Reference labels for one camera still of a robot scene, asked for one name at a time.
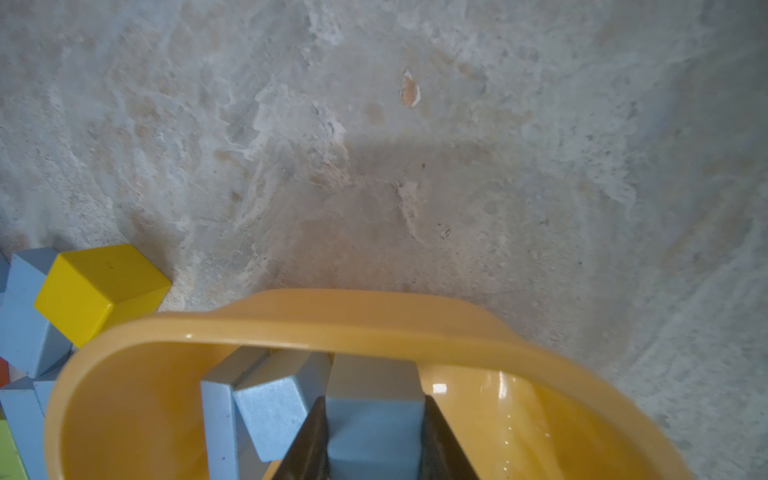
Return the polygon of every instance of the concrete surface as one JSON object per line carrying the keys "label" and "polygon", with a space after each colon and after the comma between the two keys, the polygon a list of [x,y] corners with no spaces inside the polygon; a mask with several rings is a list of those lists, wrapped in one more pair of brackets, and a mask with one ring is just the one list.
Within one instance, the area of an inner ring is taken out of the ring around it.
{"label": "concrete surface", "polygon": [[6,0],[0,25],[6,256],[131,241],[166,309],[464,298],[700,478],[768,478],[766,2]]}

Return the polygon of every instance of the toy block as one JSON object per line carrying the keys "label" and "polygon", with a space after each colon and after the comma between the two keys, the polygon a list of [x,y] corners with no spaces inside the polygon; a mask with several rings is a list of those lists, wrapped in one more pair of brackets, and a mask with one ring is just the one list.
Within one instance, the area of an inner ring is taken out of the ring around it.
{"label": "toy block", "polygon": [[35,308],[5,298],[0,307],[0,356],[31,378],[50,370],[69,354],[70,341]]}
{"label": "toy block", "polygon": [[259,460],[232,396],[233,387],[268,355],[267,349],[241,346],[200,382],[210,480],[262,478],[270,466]]}
{"label": "toy block", "polygon": [[24,372],[14,367],[12,364],[8,364],[8,381],[9,383],[13,383],[18,379],[23,379],[26,377]]}
{"label": "toy block", "polygon": [[235,386],[234,397],[262,462],[285,456],[328,383],[327,353],[281,350]]}
{"label": "toy block", "polygon": [[8,282],[8,271],[10,268],[11,266],[8,264],[8,261],[0,253],[0,305],[2,305],[2,298],[5,295],[5,285]]}
{"label": "toy block", "polygon": [[415,363],[336,355],[326,390],[333,480],[416,480],[425,396]]}
{"label": "toy block", "polygon": [[0,386],[6,386],[10,382],[11,372],[8,370],[8,362],[6,362],[4,359],[0,359]]}
{"label": "toy block", "polygon": [[32,378],[51,369],[71,348],[33,307],[57,255],[52,248],[15,253],[0,306],[0,356]]}
{"label": "toy block", "polygon": [[22,457],[18,456],[13,434],[11,434],[8,420],[2,409],[0,409],[0,478],[3,480],[28,480]]}
{"label": "toy block", "polygon": [[35,387],[35,395],[38,397],[38,403],[40,404],[43,416],[48,411],[48,400],[51,399],[51,392],[53,392],[53,387],[56,385],[59,373],[61,373],[61,367],[32,380],[32,385]]}
{"label": "toy block", "polygon": [[77,347],[154,312],[170,281],[132,245],[60,253],[35,307]]}
{"label": "toy block", "polygon": [[24,377],[2,387],[0,404],[29,480],[48,480],[43,454],[44,417],[32,380]]}
{"label": "toy block", "polygon": [[26,305],[34,304],[57,255],[58,252],[52,248],[33,248],[14,253],[5,286],[6,296],[13,296]]}

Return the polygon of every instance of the yellow plastic bowl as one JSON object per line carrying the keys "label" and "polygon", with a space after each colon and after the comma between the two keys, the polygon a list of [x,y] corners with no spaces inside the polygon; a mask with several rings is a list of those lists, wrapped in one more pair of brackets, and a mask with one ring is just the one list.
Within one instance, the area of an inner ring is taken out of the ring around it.
{"label": "yellow plastic bowl", "polygon": [[478,306],[406,293],[271,290],[210,313],[126,323],[85,345],[48,406],[50,479],[208,478],[200,379],[241,345],[416,362],[483,480],[691,478],[616,389]]}

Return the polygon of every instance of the light blue wooden block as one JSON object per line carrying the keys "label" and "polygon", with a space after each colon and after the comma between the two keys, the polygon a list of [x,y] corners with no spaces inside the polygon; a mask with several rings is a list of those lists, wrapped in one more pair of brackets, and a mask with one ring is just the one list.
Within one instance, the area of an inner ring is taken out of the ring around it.
{"label": "light blue wooden block", "polygon": [[58,252],[52,248],[34,248],[14,253],[5,288],[6,296],[34,305],[57,255]]}
{"label": "light blue wooden block", "polygon": [[333,480],[416,480],[424,392],[415,363],[336,355],[326,390]]}
{"label": "light blue wooden block", "polygon": [[317,397],[328,383],[327,353],[281,350],[234,390],[256,451],[265,462],[283,458]]}
{"label": "light blue wooden block", "polygon": [[51,392],[53,392],[53,387],[56,385],[60,372],[61,367],[32,380],[32,384],[35,386],[35,395],[38,397],[38,403],[40,404],[40,410],[43,411],[43,415],[48,411],[48,400],[51,399]]}
{"label": "light blue wooden block", "polygon": [[72,343],[30,303],[6,292],[0,306],[0,356],[31,378],[54,368]]}
{"label": "light blue wooden block", "polygon": [[43,412],[32,380],[16,380],[0,389],[0,404],[29,480],[48,480],[43,453]]}
{"label": "light blue wooden block", "polygon": [[241,346],[200,382],[210,480],[261,480],[270,466],[259,460],[232,396],[233,386],[268,355],[267,349]]}
{"label": "light blue wooden block", "polygon": [[10,268],[11,265],[2,253],[0,253],[0,293],[5,292],[5,285],[8,282],[8,270],[10,270]]}

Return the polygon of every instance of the yellow wooden block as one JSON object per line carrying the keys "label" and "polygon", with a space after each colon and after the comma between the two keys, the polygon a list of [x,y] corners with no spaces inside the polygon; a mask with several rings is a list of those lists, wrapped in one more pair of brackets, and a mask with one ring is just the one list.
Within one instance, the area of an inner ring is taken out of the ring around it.
{"label": "yellow wooden block", "polygon": [[133,245],[60,253],[35,308],[77,347],[154,312],[170,281]]}

